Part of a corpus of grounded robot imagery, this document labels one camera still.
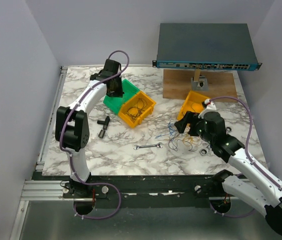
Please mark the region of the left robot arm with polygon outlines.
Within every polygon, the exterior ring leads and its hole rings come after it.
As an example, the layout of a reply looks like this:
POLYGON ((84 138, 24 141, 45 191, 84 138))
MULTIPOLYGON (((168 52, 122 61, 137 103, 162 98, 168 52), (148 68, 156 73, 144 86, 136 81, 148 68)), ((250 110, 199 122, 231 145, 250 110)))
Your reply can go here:
POLYGON ((106 59, 104 67, 90 77, 83 93, 69 106, 60 106, 56 111, 55 140, 66 153, 70 166, 70 187, 82 198, 91 194, 91 176, 85 159, 85 147, 90 131, 88 116, 104 96, 123 97, 121 63, 106 59))

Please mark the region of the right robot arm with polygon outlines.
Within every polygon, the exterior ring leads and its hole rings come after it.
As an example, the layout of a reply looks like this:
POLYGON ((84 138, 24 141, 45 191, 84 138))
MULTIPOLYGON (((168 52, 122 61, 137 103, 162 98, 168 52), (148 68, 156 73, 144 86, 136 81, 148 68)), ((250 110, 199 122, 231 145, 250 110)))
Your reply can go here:
POLYGON ((212 193, 236 196, 258 211, 272 230, 282 235, 282 180, 251 156, 246 145, 227 133, 221 115, 212 111, 200 117, 198 113, 188 111, 174 125, 181 134, 189 127, 189 135, 206 141, 216 156, 239 170, 251 182, 244 183, 223 170, 216 174, 218 179, 211 182, 212 193))

